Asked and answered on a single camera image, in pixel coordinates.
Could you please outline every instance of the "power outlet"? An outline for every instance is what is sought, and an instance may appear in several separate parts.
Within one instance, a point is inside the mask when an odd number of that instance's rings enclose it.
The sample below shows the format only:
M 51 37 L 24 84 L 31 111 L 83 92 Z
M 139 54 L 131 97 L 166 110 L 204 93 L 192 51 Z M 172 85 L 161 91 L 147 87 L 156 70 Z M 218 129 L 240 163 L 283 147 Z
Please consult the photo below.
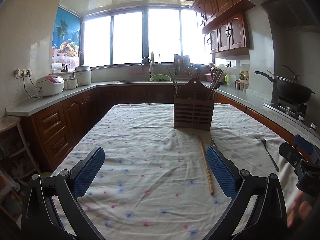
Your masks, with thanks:
M 30 76 L 32 75 L 32 71 L 31 71 L 31 68 L 26 68 L 26 69 L 16 69 L 14 71 L 14 78 L 17 79 L 17 78 L 21 78 L 23 76 L 26 76 L 27 73 L 30 73 Z

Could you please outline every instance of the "window pane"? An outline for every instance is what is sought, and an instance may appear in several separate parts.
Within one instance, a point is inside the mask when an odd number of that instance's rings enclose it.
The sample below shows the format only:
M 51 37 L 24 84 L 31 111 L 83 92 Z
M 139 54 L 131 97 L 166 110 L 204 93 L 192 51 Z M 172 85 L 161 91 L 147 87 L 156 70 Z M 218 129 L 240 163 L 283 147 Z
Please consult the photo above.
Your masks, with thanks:
M 149 10 L 149 55 L 153 51 L 155 62 L 173 62 L 180 55 L 179 11 L 171 9 Z
M 142 60 L 142 12 L 115 15 L 113 64 Z
M 110 21 L 102 17 L 85 22 L 83 60 L 90 67 L 110 64 Z
M 205 52 L 204 36 L 197 28 L 196 13 L 191 10 L 181 11 L 183 55 L 189 55 L 192 64 L 212 62 L 212 54 Z

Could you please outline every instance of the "wall mural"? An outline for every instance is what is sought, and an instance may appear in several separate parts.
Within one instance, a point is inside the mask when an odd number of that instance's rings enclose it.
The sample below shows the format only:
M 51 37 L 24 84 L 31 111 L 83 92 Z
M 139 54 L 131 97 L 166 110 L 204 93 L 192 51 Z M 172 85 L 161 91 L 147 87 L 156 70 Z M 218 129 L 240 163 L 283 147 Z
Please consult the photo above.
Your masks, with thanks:
M 58 7 L 53 28 L 51 62 L 79 65 L 79 36 L 81 19 Z

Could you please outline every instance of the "jar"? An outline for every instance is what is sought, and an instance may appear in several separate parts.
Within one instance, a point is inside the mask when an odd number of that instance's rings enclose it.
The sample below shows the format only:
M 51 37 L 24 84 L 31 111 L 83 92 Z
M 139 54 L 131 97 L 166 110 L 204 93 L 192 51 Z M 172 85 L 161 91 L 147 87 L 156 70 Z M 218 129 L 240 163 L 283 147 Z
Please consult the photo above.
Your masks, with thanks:
M 244 73 L 244 80 L 249 80 L 249 71 Z
M 239 79 L 244 80 L 244 70 L 240 70 L 240 76 Z

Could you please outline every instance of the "white tablecloth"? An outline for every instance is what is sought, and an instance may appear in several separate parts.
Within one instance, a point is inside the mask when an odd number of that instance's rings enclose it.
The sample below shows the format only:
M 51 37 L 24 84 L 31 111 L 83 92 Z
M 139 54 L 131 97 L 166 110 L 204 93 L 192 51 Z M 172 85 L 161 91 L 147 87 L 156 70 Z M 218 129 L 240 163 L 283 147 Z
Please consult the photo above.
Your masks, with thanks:
M 270 129 L 231 105 L 215 104 L 211 131 L 173 128 L 173 105 L 114 106 L 78 143 L 54 172 L 71 169 L 95 147 L 105 150 L 105 163 L 79 203 L 107 239 L 202 239 L 222 215 L 230 198 L 214 176 L 209 194 L 200 134 L 205 148 L 210 136 L 238 169 L 257 176 L 275 172 L 262 143 L 278 164 L 287 204 L 297 177 L 279 155 L 284 142 Z M 244 227 L 255 197 L 237 230 Z M 72 229 L 54 201 L 65 228 Z

